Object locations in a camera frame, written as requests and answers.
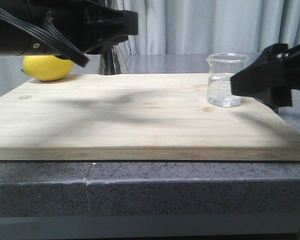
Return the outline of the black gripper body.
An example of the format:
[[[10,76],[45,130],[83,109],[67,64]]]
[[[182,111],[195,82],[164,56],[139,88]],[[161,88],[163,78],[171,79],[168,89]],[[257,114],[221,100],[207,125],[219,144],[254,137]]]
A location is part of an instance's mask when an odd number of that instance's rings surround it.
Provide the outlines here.
[[[85,10],[96,0],[0,0],[0,56],[83,57]]]

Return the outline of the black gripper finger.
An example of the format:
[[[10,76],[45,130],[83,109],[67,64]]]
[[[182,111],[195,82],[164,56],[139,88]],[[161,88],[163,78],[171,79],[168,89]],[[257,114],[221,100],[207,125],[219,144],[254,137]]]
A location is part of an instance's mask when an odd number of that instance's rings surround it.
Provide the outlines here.
[[[291,107],[292,90],[300,91],[300,44],[266,47],[248,67],[230,78],[231,93],[251,97],[271,108]]]
[[[84,12],[84,52],[99,55],[139,32],[139,14],[129,10],[90,7]]]

